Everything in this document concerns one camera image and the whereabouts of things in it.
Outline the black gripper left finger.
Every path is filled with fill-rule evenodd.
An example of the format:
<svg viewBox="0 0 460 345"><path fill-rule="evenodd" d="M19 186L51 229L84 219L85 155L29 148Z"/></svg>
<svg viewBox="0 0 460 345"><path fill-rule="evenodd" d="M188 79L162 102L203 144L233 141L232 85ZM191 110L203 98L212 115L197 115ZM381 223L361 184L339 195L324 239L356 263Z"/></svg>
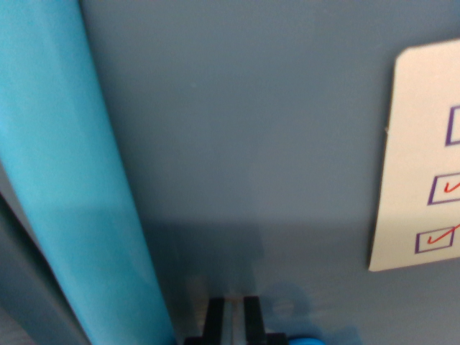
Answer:
<svg viewBox="0 0 460 345"><path fill-rule="evenodd" d="M204 324L204 344L231 344L232 309L224 298L212 298L208 302Z"/></svg>

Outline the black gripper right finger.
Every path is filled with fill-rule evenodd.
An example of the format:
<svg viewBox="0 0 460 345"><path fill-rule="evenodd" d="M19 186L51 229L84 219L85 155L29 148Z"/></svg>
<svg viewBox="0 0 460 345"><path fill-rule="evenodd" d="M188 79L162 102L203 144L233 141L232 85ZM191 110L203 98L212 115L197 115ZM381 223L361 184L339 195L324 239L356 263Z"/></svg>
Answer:
<svg viewBox="0 0 460 345"><path fill-rule="evenodd" d="M267 335L257 296L246 296L235 307L235 344L266 344Z"/></svg>

